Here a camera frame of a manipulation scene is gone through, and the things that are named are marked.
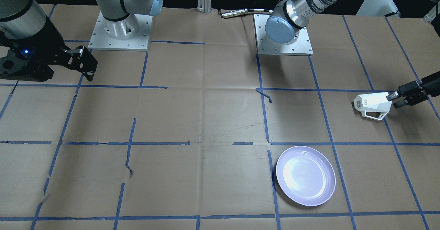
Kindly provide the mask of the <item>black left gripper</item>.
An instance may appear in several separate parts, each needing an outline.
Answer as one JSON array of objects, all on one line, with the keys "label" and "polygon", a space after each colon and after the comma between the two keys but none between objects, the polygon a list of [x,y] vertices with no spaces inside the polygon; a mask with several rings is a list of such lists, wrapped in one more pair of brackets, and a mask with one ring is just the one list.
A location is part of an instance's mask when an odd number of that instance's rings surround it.
[{"label": "black left gripper", "polygon": [[421,83],[412,81],[410,83],[399,86],[397,91],[386,96],[388,101],[404,97],[396,103],[394,108],[398,109],[406,105],[416,105],[428,99],[428,95],[436,97],[440,94],[440,72],[436,72],[421,79]]}]

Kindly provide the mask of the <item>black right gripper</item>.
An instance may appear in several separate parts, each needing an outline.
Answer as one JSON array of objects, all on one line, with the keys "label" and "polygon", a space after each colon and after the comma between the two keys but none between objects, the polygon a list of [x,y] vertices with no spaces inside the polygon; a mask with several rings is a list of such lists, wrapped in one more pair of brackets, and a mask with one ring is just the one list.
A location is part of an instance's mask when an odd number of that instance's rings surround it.
[{"label": "black right gripper", "polygon": [[0,59],[0,78],[6,80],[44,82],[53,78],[50,65],[58,65],[76,70],[92,82],[98,65],[85,46],[66,46],[49,18],[39,32],[25,39],[7,38],[2,30],[1,46],[9,48]]}]

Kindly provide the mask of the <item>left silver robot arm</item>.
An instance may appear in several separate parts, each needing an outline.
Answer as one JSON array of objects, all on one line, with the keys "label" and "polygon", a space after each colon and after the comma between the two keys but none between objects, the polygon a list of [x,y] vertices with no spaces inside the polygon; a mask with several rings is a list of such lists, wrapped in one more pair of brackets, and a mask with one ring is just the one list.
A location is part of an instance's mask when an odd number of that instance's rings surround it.
[{"label": "left silver robot arm", "polygon": [[[280,0],[265,24],[266,36],[279,44],[291,43],[295,35],[305,28],[311,17],[320,14],[338,0]],[[440,94],[439,72],[398,87],[397,91],[389,94],[368,94],[367,105],[394,103],[395,108],[405,105],[416,105]]]}]

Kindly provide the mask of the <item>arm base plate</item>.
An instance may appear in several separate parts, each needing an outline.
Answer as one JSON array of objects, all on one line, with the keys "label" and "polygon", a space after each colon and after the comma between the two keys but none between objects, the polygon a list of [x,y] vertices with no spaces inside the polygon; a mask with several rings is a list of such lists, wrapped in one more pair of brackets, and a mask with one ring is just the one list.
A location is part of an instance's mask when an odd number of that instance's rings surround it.
[{"label": "arm base plate", "polygon": [[102,51],[147,52],[153,22],[153,16],[137,14],[131,14],[125,20],[111,22],[100,12],[88,48]]},{"label": "arm base plate", "polygon": [[257,53],[260,55],[311,56],[313,48],[307,28],[293,28],[286,20],[254,15]]}]

